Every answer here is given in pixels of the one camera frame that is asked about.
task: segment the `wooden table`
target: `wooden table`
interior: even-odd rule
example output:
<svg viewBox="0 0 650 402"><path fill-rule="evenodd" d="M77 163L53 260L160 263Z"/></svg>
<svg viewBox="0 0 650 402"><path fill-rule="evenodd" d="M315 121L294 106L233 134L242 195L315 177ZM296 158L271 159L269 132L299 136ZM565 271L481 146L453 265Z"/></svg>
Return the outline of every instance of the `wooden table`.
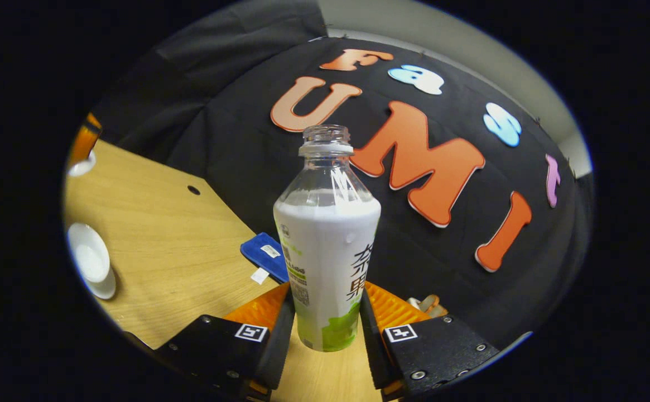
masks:
<svg viewBox="0 0 650 402"><path fill-rule="evenodd" d="M198 315L223 317L276 287L251 280L240 245L255 233L205 180L101 140L93 152L91 171L67 176L65 227L89 224L106 243L117 290L95 300L124 331L158 348ZM380 401L361 334L360 324L349 348L316 352L297 337L296 318L271 400Z"/></svg>

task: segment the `bottle neck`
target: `bottle neck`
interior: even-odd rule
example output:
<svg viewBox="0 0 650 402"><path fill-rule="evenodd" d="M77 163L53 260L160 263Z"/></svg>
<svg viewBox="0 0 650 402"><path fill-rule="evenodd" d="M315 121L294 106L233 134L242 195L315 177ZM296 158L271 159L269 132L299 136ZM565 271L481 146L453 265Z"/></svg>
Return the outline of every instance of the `bottle neck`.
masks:
<svg viewBox="0 0 650 402"><path fill-rule="evenodd" d="M344 169L350 168L349 156L305 155L305 169Z"/></svg>

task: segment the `white saucer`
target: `white saucer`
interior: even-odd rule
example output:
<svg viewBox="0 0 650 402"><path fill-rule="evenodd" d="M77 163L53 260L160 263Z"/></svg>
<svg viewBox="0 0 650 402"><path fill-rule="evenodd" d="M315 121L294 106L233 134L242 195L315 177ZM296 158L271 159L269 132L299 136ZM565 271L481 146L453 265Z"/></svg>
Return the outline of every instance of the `white saucer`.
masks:
<svg viewBox="0 0 650 402"><path fill-rule="evenodd" d="M73 178L76 178L77 176L82 176L87 171L92 170L94 168L94 165L97 162L97 156L94 154L94 151L89 152L89 157L87 160L83 160L80 163L77 163L74 165L68 172L67 174L72 176Z"/></svg>
<svg viewBox="0 0 650 402"><path fill-rule="evenodd" d="M74 223L67 230L69 247L87 288L98 298L111 298L116 279L104 240L88 224Z"/></svg>

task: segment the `letter m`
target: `letter m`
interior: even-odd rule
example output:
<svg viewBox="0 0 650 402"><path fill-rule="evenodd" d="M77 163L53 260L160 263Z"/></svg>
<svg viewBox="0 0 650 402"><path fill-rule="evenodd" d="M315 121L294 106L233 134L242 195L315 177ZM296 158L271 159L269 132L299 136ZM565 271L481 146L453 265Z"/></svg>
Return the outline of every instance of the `letter m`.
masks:
<svg viewBox="0 0 650 402"><path fill-rule="evenodd" d="M355 150L350 162L378 178L384 173L382 160L394 147L389 187L399 190L431 173L421 188L409 191L409 205L435 226L447 227L459 194L485 159L463 138L430 149L427 117L421 110L398 101L389 102L389 109L392 115L365 147Z"/></svg>

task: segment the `bottle mouth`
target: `bottle mouth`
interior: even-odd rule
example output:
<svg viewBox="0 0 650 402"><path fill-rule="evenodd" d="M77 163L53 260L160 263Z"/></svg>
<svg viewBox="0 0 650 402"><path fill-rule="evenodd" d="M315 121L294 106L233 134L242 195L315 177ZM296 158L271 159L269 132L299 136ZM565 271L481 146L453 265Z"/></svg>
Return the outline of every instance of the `bottle mouth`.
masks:
<svg viewBox="0 0 650 402"><path fill-rule="evenodd" d="M302 132L304 144L300 147L300 156L337 157L355 155L350 145L350 132L340 125L310 126Z"/></svg>

